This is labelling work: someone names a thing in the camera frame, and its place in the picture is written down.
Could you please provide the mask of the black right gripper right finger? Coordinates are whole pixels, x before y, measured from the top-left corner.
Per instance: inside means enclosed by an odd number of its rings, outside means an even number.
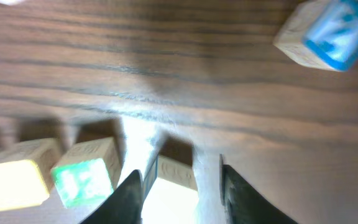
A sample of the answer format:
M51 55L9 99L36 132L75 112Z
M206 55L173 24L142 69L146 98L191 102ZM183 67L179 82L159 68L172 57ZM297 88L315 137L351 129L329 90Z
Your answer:
M219 156L219 189L229 224L296 224Z

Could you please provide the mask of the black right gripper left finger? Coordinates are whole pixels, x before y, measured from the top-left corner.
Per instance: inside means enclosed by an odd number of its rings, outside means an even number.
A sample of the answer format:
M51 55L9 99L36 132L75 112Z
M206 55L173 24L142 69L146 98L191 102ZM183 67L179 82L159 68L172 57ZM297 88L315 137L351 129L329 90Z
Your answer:
M140 170L133 170L80 224L140 224L143 202L142 176Z

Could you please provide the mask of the blue L block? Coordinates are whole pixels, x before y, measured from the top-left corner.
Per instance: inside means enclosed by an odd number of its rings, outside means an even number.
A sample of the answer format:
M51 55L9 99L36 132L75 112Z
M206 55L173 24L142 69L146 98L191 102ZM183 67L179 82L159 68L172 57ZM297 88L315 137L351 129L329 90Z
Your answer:
M143 224L191 224L199 202L192 166L157 156L144 180Z

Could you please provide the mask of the green R block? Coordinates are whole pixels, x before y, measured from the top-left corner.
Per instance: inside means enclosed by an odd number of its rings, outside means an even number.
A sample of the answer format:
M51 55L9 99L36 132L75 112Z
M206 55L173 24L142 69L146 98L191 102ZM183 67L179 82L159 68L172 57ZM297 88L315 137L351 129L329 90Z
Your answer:
M51 175L66 208L105 201L116 190L121 175L114 138L74 144Z

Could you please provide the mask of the yellow O block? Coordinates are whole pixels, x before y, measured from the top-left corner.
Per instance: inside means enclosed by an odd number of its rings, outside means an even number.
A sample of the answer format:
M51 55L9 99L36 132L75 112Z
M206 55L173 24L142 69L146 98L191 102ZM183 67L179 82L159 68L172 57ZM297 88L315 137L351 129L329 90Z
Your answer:
M23 141L0 153L0 212L34 207L54 187L50 174L62 150L55 138Z

